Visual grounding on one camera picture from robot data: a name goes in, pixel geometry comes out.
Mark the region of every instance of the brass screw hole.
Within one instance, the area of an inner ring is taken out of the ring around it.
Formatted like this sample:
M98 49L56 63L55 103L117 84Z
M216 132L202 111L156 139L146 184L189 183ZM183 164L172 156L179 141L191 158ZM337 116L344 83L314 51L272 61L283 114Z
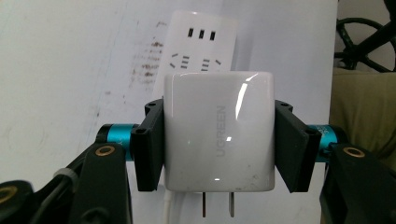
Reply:
M113 153L116 149L111 146L99 147L96 149L95 154L96 156L108 156Z
M355 147L344 147L344 152L349 156L356 157L356 158L363 158L365 157L364 152L355 148Z
M0 203L5 203L6 201L8 201L17 193L17 191L18 189L15 186L0 188Z

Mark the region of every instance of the stained white surface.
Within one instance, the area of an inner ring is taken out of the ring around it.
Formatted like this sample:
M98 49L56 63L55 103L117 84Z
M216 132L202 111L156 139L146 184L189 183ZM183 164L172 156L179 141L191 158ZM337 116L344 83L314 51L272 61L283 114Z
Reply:
M202 11L239 21L233 70L275 75L276 99L307 123L327 123L337 1L0 1L0 182L49 182L104 123L141 122L171 14ZM130 179L134 167L128 164ZM171 223L318 223L323 166L309 193L276 188L177 194ZM133 192L134 223L161 223L163 188Z

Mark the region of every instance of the dark stain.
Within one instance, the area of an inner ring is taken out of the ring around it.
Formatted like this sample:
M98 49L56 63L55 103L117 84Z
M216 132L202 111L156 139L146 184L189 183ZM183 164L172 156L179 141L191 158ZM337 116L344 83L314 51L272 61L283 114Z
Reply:
M140 55L140 54L136 54L136 55L134 55L133 59L134 60L146 59L146 57L144 57L143 55Z
M148 59L152 60L152 61L159 61L160 60L159 57L151 57L151 56L149 56Z
M151 46L152 46L152 47L162 47L163 44L160 43L160 42L158 42L158 41L155 41L154 43L151 44Z
M163 22L163 21L159 21L155 27L159 27L161 25L162 26L166 26L167 24L165 22Z
M162 51L162 50L151 49L149 52L150 52L150 53L162 53L163 51Z
M142 84L150 84L150 83L153 83L153 82L154 82L154 80L146 79L146 80L144 80L144 81L142 81L140 83L142 83Z
M142 64L142 68L145 68L147 70L151 70L151 69L157 69L159 67L158 64Z

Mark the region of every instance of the white cable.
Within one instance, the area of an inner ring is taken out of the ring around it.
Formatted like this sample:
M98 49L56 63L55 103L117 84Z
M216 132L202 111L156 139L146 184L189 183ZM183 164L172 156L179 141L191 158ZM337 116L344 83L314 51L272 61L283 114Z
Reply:
M165 189L165 195L163 196L163 224L169 224L171 215L171 203L174 192Z

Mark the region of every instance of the cable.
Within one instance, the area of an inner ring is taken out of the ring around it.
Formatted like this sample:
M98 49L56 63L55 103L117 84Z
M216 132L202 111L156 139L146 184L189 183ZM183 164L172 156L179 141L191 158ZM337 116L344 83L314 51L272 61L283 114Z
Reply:
M48 208L55 202L60 195L64 193L65 190L71 185L71 180L69 178L64 178L61 183L49 194L49 196L40 204L33 217L30 219L30 224L42 223L45 212Z
M165 189L165 195L163 196L163 224L169 224L171 214L171 203L174 192Z
M54 177L57 175L64 175L69 177L73 184L73 193L76 192L78 186L78 175L72 169L70 168L59 169L57 172L55 172L55 174L53 174Z

